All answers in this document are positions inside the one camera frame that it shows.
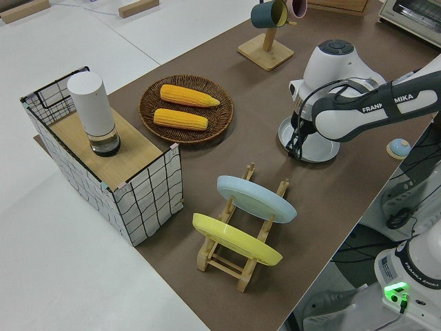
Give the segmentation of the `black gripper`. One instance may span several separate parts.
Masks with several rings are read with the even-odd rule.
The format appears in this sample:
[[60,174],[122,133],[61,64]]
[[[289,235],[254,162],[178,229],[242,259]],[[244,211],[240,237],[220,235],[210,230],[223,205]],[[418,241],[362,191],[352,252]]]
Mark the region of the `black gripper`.
[[[294,111],[291,116],[291,126],[294,129],[295,134],[309,135],[315,132],[315,127],[311,121],[299,117],[299,111],[301,109],[301,104],[296,103],[294,106]],[[302,160],[302,147],[304,139],[302,137],[292,136],[287,143],[287,151],[289,157]]]

